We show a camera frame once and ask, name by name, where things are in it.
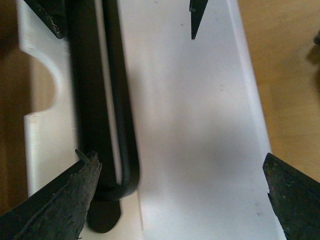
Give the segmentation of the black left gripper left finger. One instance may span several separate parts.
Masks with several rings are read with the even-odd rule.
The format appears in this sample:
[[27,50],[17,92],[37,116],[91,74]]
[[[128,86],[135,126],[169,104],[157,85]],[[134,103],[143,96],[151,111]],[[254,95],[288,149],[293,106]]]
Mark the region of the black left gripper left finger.
[[102,164],[94,151],[0,217],[2,240],[78,240]]

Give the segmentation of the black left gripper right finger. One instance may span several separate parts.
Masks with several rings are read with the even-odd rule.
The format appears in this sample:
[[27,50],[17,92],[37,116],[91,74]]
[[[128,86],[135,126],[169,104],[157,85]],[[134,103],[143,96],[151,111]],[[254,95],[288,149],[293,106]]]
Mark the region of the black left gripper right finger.
[[263,172],[268,198],[288,240],[320,238],[320,183],[268,153]]

